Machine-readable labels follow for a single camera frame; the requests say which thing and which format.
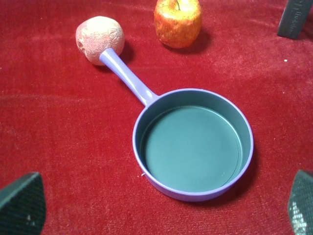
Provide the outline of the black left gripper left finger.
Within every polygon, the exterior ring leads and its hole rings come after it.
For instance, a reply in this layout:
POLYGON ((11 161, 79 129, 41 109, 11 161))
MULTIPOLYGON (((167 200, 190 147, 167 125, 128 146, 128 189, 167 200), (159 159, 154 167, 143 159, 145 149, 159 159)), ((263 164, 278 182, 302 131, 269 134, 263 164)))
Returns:
POLYGON ((46 220, 42 176, 30 172, 0 190, 0 233, 39 235, 46 220))

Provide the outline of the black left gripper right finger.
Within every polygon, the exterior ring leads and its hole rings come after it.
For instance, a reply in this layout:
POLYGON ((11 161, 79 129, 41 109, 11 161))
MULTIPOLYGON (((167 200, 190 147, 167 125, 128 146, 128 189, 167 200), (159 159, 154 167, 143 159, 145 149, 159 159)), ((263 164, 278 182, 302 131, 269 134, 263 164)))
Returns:
POLYGON ((293 232, 296 235, 313 233, 313 174, 299 170, 294 178, 288 214, 293 232))

